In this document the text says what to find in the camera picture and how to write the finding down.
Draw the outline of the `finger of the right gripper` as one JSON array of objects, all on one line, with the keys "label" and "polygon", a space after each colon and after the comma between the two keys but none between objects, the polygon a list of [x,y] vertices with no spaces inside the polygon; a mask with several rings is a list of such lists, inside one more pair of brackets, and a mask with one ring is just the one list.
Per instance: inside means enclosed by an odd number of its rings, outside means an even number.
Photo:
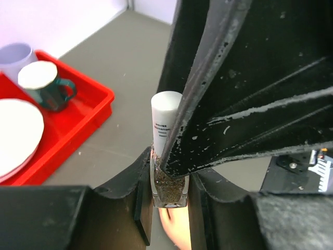
[{"label": "finger of the right gripper", "polygon": [[183,97],[161,169],[332,147],[332,1],[178,1],[158,91]]}]

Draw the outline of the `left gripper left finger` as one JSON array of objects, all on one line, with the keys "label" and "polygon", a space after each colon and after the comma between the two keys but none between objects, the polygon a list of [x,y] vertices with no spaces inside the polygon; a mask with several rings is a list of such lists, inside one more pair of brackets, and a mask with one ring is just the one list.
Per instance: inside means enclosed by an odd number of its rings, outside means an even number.
[{"label": "left gripper left finger", "polygon": [[1,249],[145,249],[150,148],[104,184],[1,187]]}]

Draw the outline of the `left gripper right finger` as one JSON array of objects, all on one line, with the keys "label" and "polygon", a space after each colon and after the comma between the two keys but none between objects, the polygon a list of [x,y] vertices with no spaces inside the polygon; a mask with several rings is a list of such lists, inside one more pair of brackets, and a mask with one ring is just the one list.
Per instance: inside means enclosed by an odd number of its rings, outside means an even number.
[{"label": "left gripper right finger", "polygon": [[190,176],[192,249],[332,249],[332,195],[248,192],[212,169]]}]

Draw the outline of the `white nail polish cap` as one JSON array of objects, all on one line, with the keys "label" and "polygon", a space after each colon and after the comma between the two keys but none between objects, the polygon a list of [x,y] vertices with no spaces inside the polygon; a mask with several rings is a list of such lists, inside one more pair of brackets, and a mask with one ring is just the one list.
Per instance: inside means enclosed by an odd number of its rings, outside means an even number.
[{"label": "white nail polish cap", "polygon": [[153,126],[153,145],[155,154],[159,157],[171,131],[182,94],[175,91],[163,91],[151,98],[151,113]]}]

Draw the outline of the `glitter nail polish bottle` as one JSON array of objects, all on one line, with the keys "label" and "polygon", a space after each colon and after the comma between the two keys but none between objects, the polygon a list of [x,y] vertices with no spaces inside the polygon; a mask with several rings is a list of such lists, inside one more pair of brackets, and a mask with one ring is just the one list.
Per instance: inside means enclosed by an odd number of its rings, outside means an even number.
[{"label": "glitter nail polish bottle", "polygon": [[187,206],[189,176],[172,179],[160,168],[161,159],[153,144],[150,151],[150,184],[153,205],[157,208],[183,208]]}]

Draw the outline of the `mannequin hand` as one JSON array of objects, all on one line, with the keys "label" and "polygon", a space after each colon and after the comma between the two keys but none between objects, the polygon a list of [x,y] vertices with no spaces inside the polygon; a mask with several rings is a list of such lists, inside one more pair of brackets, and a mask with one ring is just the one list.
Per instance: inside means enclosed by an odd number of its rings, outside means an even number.
[{"label": "mannequin hand", "polygon": [[191,250],[188,207],[158,210],[163,229],[170,240],[179,249]]}]

